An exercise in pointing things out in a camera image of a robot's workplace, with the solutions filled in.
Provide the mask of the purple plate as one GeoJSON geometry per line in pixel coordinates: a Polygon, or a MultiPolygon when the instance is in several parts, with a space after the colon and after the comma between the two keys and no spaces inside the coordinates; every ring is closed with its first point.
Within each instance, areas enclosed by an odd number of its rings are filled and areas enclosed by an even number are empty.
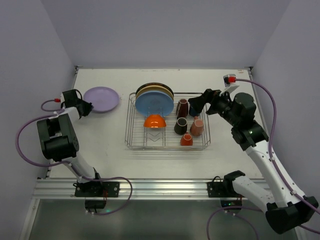
{"type": "Polygon", "coordinates": [[[83,100],[92,104],[93,112],[106,113],[118,106],[120,97],[112,88],[97,86],[88,89],[83,95],[83,100]]]}

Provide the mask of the blue plate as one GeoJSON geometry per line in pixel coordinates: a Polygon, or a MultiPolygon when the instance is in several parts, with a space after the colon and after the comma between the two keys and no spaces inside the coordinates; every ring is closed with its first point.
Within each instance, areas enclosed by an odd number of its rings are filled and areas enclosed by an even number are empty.
{"type": "Polygon", "coordinates": [[[136,110],[144,117],[149,115],[168,116],[174,109],[174,100],[166,93],[151,90],[135,99],[136,110]]]}

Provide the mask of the yellow plate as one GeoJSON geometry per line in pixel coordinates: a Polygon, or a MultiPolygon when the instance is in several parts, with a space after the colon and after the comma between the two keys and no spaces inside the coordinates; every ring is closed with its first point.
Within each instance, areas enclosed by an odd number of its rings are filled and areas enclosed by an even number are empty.
{"type": "Polygon", "coordinates": [[[137,93],[135,94],[135,97],[138,98],[142,94],[150,92],[150,91],[159,91],[161,93],[167,94],[172,100],[174,99],[173,91],[168,86],[166,86],[164,84],[146,85],[137,91],[137,93]]]}

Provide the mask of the green rimmed printed plate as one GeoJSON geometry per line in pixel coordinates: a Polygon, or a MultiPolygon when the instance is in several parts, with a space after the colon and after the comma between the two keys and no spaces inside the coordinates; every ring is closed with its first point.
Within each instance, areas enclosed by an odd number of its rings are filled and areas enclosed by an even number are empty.
{"type": "Polygon", "coordinates": [[[160,83],[160,82],[149,82],[149,83],[145,83],[145,84],[141,85],[141,86],[136,90],[135,94],[137,94],[141,89],[143,89],[143,88],[145,88],[145,87],[148,87],[148,86],[153,86],[153,85],[164,87],[164,88],[166,88],[168,91],[170,91],[172,94],[174,94],[173,90],[172,90],[169,86],[167,86],[167,85],[165,85],[165,84],[163,84],[163,83],[160,83]]]}

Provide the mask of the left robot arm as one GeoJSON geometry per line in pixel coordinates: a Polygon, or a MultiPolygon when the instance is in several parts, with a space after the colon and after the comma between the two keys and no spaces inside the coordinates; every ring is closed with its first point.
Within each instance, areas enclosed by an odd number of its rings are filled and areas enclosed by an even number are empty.
{"type": "Polygon", "coordinates": [[[78,183],[97,180],[97,171],[79,152],[80,143],[73,127],[73,123],[89,115],[93,105],[83,100],[77,89],[62,92],[60,100],[61,110],[36,123],[41,151],[46,159],[67,167],[78,183]]]}

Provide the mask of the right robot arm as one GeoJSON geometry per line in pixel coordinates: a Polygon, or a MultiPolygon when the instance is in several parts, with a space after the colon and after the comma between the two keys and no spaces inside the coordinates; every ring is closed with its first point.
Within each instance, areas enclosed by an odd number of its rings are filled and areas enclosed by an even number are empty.
{"type": "Polygon", "coordinates": [[[257,106],[250,94],[240,92],[231,99],[228,92],[207,89],[188,102],[196,113],[209,104],[207,115],[218,114],[232,126],[233,139],[257,166],[270,189],[265,190],[237,170],[223,178],[229,194],[241,195],[251,201],[278,234],[311,219],[319,203],[315,197],[306,196],[282,166],[270,146],[269,136],[255,120],[257,106]]]}

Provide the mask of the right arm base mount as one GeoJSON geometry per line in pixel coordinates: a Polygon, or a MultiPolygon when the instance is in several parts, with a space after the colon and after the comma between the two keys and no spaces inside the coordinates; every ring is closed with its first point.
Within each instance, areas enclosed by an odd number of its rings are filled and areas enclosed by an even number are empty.
{"type": "Polygon", "coordinates": [[[215,176],[213,180],[206,183],[206,186],[208,197],[219,199],[222,208],[236,207],[227,209],[227,212],[238,213],[241,210],[242,196],[235,193],[220,176],[215,176]]]}

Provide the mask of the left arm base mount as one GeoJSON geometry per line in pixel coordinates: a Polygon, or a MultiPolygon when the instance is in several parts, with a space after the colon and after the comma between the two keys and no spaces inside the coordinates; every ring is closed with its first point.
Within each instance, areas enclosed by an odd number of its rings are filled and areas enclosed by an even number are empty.
{"type": "Polygon", "coordinates": [[[90,181],[86,183],[74,183],[74,196],[78,198],[102,198],[102,200],[85,200],[84,207],[88,211],[102,210],[107,204],[108,198],[117,198],[119,195],[119,182],[115,181],[90,181]]]}

